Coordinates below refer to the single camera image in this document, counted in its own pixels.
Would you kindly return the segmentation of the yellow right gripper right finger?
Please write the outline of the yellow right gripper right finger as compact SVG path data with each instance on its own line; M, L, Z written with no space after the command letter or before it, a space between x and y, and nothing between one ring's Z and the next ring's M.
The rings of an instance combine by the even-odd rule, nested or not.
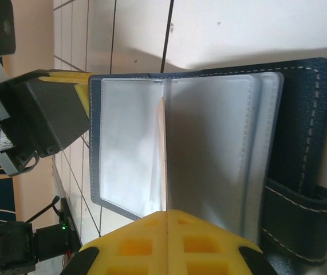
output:
M180 210L167 212L168 275L278 275L253 242Z

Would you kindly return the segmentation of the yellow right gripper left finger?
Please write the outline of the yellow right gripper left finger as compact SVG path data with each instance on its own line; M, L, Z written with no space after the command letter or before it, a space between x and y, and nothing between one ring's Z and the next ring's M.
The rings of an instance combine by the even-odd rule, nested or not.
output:
M157 211L86 243L62 275L168 275L168 220Z

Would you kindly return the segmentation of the blue leather card holder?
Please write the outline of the blue leather card holder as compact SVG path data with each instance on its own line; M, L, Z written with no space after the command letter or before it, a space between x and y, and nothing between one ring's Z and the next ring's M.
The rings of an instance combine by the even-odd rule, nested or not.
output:
M327 252L327 59L89 79L90 195L131 220L177 209L227 229L248 275Z

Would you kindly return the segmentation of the black box with green light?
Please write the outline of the black box with green light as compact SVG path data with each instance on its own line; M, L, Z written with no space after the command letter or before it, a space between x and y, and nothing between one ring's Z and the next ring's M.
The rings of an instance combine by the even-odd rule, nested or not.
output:
M36 256L39 261L62 255L72 256L81 248L81 242L73 225L59 223L37 229L34 233Z

